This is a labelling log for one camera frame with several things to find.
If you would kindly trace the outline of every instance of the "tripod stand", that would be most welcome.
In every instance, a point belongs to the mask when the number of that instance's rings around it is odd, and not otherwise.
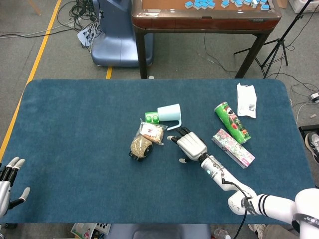
[[[287,30],[285,31],[285,33],[283,34],[283,36],[281,38],[278,38],[276,40],[272,40],[272,41],[268,41],[266,42],[264,45],[268,45],[274,42],[277,42],[276,46],[274,47],[274,49],[270,52],[270,54],[267,56],[266,60],[264,61],[263,64],[260,63],[260,61],[255,58],[256,62],[258,63],[258,65],[261,68],[261,71],[263,72],[264,78],[267,77],[268,72],[272,66],[273,63],[277,62],[277,61],[281,61],[282,59],[285,59],[286,61],[286,66],[288,66],[288,59],[287,59],[287,54],[286,54],[286,47],[285,47],[285,37],[287,36],[287,34],[289,33],[289,31],[291,30],[291,28],[293,28],[293,26],[295,25],[295,23],[300,19],[303,18],[303,13],[306,9],[306,7],[310,4],[312,0],[307,0],[306,4],[304,5],[304,7],[300,10],[300,12],[297,14],[297,16],[295,17],[295,19],[293,20],[293,22],[290,24],[290,26],[287,28]],[[280,46],[282,46],[283,51],[284,51],[284,56],[281,56],[279,59],[275,60],[275,57],[278,53],[278,50],[280,48]],[[238,52],[235,52],[234,55],[241,53],[241,52],[245,52],[245,51],[249,51],[250,48],[247,48],[245,50],[241,50]]]

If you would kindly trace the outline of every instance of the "blue table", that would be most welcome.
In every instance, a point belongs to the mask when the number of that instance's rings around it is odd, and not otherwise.
[[[227,101],[236,111],[238,83],[254,85],[257,118],[241,117],[256,157],[242,169],[211,138],[223,124],[214,113]],[[314,186],[289,104],[278,80],[35,80],[27,85],[3,162],[26,163],[13,196],[31,187],[8,223],[217,223],[237,224],[223,192],[192,162],[181,164],[172,142],[155,145],[139,163],[131,141],[145,112],[180,103],[182,123],[196,132],[238,180],[257,194],[294,199]],[[248,216],[246,223],[278,223]]]

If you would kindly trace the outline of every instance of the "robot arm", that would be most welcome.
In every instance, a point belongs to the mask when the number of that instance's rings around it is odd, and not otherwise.
[[[233,213],[243,215],[247,210],[247,214],[292,223],[294,227],[294,222],[299,221],[301,239],[319,238],[319,189],[302,190],[296,195],[296,202],[267,194],[256,195],[254,190],[239,182],[217,159],[207,153],[207,146],[194,132],[185,127],[177,131],[181,137],[168,136],[167,139],[176,143],[186,154],[187,159],[179,161],[199,161],[200,166],[224,191],[235,191],[228,199],[228,206]]]
[[[27,187],[17,200],[10,202],[11,187],[23,164],[24,159],[15,157],[4,170],[0,172],[0,218],[3,217],[9,209],[25,202],[29,195],[30,188]]]

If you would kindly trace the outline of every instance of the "sneaker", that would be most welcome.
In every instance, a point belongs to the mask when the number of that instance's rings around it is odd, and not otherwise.
[[[248,224],[248,227],[257,235],[258,239],[263,239],[264,231],[266,229],[265,224]]]
[[[319,164],[319,135],[315,132],[307,133],[305,145],[313,155],[314,160]]]

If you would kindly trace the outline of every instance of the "pringles can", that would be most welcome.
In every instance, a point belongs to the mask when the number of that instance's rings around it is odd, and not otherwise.
[[[251,139],[247,129],[243,126],[227,102],[219,104],[214,111],[237,142],[243,144]]]

